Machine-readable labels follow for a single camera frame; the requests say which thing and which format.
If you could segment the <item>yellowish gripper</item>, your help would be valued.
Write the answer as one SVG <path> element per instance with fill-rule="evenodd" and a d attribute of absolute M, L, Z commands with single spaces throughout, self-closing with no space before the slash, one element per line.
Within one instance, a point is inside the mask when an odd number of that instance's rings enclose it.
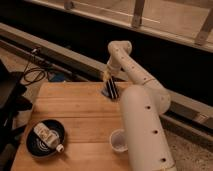
<path fill-rule="evenodd" d="M 117 99 L 118 98 L 117 87 L 116 87 L 116 85 L 114 83 L 114 80 L 112 78 L 112 73 L 110 72 L 109 69 L 106 69 L 103 72 L 102 80 L 103 81 L 107 81 L 105 83 L 105 85 L 106 85 L 106 89 L 107 89 L 109 98 L 110 99 Z"/>

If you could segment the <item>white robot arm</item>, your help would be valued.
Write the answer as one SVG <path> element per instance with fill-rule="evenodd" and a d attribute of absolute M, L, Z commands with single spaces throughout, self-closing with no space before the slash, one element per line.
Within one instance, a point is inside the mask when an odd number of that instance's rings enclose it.
<path fill-rule="evenodd" d="M 171 105 L 168 90 L 130 57 L 130 41 L 111 41 L 104 91 L 120 98 L 132 171 L 177 171 L 160 121 Z"/>

